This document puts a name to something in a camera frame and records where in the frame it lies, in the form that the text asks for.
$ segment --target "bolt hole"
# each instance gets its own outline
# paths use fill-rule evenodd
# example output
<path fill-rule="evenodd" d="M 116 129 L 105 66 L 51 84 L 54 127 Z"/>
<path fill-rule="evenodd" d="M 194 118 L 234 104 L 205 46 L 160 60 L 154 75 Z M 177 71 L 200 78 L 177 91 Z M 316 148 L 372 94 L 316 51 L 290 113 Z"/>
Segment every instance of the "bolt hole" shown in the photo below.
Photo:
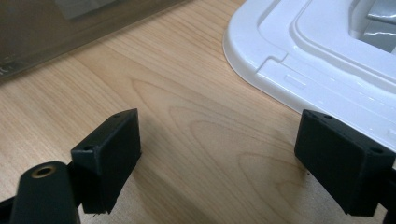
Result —
<path fill-rule="evenodd" d="M 38 179 L 52 175 L 55 172 L 55 170 L 56 168 L 53 165 L 37 168 L 32 172 L 32 178 Z"/>
<path fill-rule="evenodd" d="M 371 147 L 370 150 L 372 150 L 375 153 L 381 154 L 384 153 L 384 150 L 382 150 L 381 148 L 378 147 Z"/>
<path fill-rule="evenodd" d="M 87 146 L 85 146 L 85 147 L 83 148 L 83 150 L 84 150 L 84 151 L 91 151 L 91 150 L 93 150 L 94 147 L 95 147 L 94 145 L 87 145 Z"/>

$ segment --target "wood grain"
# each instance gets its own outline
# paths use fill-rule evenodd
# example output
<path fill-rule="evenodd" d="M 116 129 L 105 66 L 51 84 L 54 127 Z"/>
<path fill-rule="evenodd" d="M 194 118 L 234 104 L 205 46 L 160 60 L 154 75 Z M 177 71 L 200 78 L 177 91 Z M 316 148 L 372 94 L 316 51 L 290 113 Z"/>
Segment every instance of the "wood grain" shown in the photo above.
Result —
<path fill-rule="evenodd" d="M 300 115 L 243 81 L 222 37 L 243 1 L 186 1 L 0 82 L 0 199 L 108 116 L 138 108 L 143 155 L 110 215 L 82 223 L 379 223 L 295 159 Z"/>

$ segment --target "white plastic tray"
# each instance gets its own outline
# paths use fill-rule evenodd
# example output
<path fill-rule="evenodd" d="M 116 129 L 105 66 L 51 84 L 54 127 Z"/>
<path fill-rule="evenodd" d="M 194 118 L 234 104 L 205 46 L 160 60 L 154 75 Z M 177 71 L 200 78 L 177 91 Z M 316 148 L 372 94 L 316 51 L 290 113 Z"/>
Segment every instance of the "white plastic tray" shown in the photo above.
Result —
<path fill-rule="evenodd" d="M 283 104 L 332 115 L 396 151 L 396 55 L 358 39 L 373 2 L 247 0 L 225 33 L 225 55 Z"/>

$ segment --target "white object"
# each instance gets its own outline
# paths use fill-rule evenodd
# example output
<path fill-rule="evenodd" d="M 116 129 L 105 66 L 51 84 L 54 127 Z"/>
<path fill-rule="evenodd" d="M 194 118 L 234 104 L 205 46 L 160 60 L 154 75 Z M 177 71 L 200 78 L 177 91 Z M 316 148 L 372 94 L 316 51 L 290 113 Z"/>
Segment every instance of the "white object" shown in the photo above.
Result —
<path fill-rule="evenodd" d="M 332 115 L 396 151 L 396 55 L 359 40 L 373 3 L 247 0 L 225 33 L 225 55 L 285 105 Z"/>

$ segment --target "light wood surface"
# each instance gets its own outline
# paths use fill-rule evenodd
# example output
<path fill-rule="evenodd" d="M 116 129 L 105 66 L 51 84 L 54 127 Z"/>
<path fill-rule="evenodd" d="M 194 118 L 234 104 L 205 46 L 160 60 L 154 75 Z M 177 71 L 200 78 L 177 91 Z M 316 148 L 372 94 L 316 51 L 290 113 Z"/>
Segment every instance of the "light wood surface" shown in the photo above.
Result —
<path fill-rule="evenodd" d="M 82 223 L 380 223 L 343 213 L 296 160 L 300 115 L 228 65 L 243 0 L 192 0 L 0 81 L 0 200 L 107 117 L 138 108 L 143 155 L 110 215 Z"/>

